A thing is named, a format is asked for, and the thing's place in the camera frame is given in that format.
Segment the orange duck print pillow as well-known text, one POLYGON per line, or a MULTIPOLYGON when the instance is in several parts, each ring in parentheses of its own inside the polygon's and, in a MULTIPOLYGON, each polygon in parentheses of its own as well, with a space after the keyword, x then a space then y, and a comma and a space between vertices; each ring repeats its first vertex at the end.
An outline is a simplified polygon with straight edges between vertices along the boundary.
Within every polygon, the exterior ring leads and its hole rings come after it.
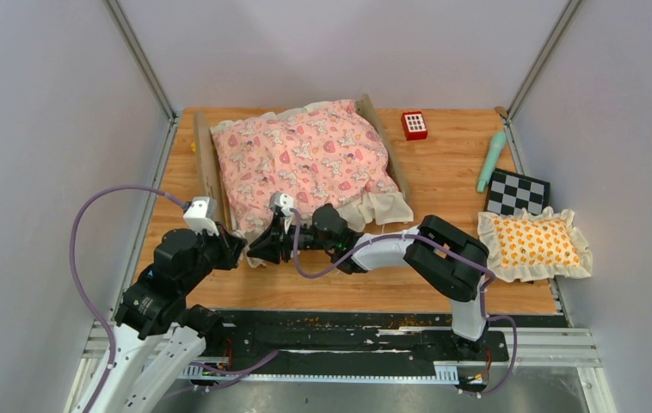
POLYGON ((593 272, 587 239, 574 226, 575 212, 546 207, 534 215, 478 214, 478 239, 488 248, 487 268, 505 282, 530 282, 562 276, 585 279, 593 272))

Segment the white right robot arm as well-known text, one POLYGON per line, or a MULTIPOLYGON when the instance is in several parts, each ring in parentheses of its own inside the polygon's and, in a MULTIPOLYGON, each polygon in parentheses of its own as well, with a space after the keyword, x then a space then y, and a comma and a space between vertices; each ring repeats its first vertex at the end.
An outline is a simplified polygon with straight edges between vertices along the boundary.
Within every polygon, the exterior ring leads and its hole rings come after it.
POLYGON ((350 229, 330 204, 319 207, 310 224, 291 208, 273 210, 270 226, 249 247, 249 258, 279 264, 301 250, 322 250, 331 267, 345 274, 410 267, 448 298, 456 354, 470 360, 486 349, 483 294, 490 279, 489 251, 479 240, 435 215, 408 230, 376 235, 350 229))

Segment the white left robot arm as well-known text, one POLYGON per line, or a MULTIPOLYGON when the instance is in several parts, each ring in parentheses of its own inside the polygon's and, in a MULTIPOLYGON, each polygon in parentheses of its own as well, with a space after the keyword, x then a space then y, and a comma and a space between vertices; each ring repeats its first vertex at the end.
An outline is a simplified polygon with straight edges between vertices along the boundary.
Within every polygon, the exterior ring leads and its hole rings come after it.
POLYGON ((225 344, 223 318, 186 297, 213 270, 237 267, 247 242, 222 225, 216 234, 174 229, 122 295, 112 337, 76 412, 149 412, 197 356, 225 344))

